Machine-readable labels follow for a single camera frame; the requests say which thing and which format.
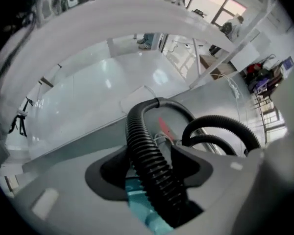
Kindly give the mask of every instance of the metal rod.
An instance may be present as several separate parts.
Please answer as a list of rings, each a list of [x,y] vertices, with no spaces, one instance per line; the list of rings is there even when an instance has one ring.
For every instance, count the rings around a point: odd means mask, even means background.
[[[43,83],[49,85],[51,88],[53,87],[53,84],[50,83],[48,80],[46,80],[44,77],[42,77],[42,78],[40,79],[40,81],[42,81]]]
[[[160,33],[154,33],[153,39],[152,39],[152,44],[151,44],[151,50],[156,50],[158,49],[158,43],[160,40]]]
[[[165,44],[167,42],[168,36],[169,36],[168,34],[163,34],[162,39],[161,39],[161,45],[160,45],[160,48],[159,48],[160,52],[163,51],[163,49],[165,47]]]
[[[9,191],[13,192],[13,188],[11,187],[9,178],[7,176],[4,176],[4,179],[5,179],[5,182],[6,182],[7,186],[8,186]]]
[[[198,78],[200,76],[201,70],[200,70],[200,58],[199,58],[199,50],[198,50],[198,45],[197,45],[197,40],[193,38],[193,43],[194,43],[194,49],[195,49],[195,55],[196,55],[196,65],[197,65],[197,74]]]

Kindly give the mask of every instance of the black corrugated hose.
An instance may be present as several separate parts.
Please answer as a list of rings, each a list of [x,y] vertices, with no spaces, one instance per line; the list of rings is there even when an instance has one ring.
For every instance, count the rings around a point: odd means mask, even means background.
[[[192,202],[189,201],[183,180],[173,173],[145,125],[144,114],[152,108],[162,106],[179,111],[191,122],[183,133],[182,144],[196,141],[190,140],[190,136],[192,132],[201,127],[220,127],[232,131],[242,139],[248,151],[259,147],[259,142],[247,127],[233,119],[207,116],[194,120],[192,113],[183,105],[164,98],[155,98],[139,103],[129,111],[126,120],[129,157],[149,201],[158,214],[170,226],[176,228],[196,217],[202,210],[199,207],[194,208]],[[208,142],[216,143],[216,138],[210,138]],[[221,145],[221,148],[223,147],[228,152],[234,153],[231,146],[222,139],[218,139],[216,144]]]
[[[126,120],[127,150],[149,201],[158,214],[173,228],[198,215],[189,205],[183,180],[162,156],[157,144],[148,132],[144,113],[152,108],[167,106],[182,113],[189,121],[193,115],[181,104],[156,98],[135,105]]]
[[[182,145],[188,145],[192,133],[204,127],[217,127],[234,133],[245,144],[248,152],[260,148],[258,139],[248,127],[229,117],[217,115],[199,117],[187,125],[183,132]]]
[[[198,143],[213,143],[219,146],[226,153],[226,155],[237,155],[232,146],[227,141],[214,135],[200,134],[187,139],[187,142],[184,142],[183,145],[192,147]]]

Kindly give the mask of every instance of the white curved panel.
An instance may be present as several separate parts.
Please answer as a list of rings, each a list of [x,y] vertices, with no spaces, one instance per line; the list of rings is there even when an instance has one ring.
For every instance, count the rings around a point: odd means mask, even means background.
[[[139,102],[188,89],[157,50],[109,58],[84,68],[46,92],[28,113],[31,159],[125,117]]]
[[[7,132],[37,81],[71,55],[135,32],[166,32],[206,40],[232,51],[233,44],[195,13],[163,0],[98,0],[77,6],[34,31],[0,88],[0,123]]]

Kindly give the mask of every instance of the jeans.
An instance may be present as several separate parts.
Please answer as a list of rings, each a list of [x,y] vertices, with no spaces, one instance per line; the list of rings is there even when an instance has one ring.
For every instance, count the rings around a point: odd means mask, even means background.
[[[211,47],[209,48],[209,51],[212,55],[215,55],[221,48],[217,47],[215,45],[211,45]]]
[[[150,33],[149,34],[147,34],[147,33],[144,34],[144,39],[146,40],[145,44],[147,44],[148,46],[151,46],[151,44],[152,44],[153,35],[154,34],[150,34]]]

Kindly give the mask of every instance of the white machine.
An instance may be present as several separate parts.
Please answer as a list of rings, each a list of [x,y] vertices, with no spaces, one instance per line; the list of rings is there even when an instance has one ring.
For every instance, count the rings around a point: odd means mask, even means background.
[[[77,0],[68,0],[68,6],[69,8],[72,8],[74,6],[77,6],[78,1]]]
[[[164,0],[98,0],[70,9],[41,28],[33,29],[33,24],[34,16],[0,53],[0,166],[9,156],[4,141],[11,123],[37,81],[93,44],[135,32],[166,32],[235,50],[197,14]],[[127,143],[58,163],[25,186],[12,203],[36,231],[249,234],[294,191],[294,95],[284,97],[294,86],[294,71],[273,95],[289,134],[261,148],[238,121],[195,118],[180,103],[165,99],[191,88],[163,57],[153,50],[106,58],[63,78],[34,102],[27,125],[33,159],[123,118]],[[135,67],[147,68],[147,62],[152,68],[137,79]],[[95,94],[96,101],[90,100]],[[282,104],[282,97],[287,103]],[[170,144],[168,158],[149,133],[150,116],[145,118],[146,112],[160,107],[188,122],[181,145]],[[233,132],[247,156],[236,156],[225,140],[205,134],[204,127]],[[192,148],[198,143],[217,145],[227,156]]]

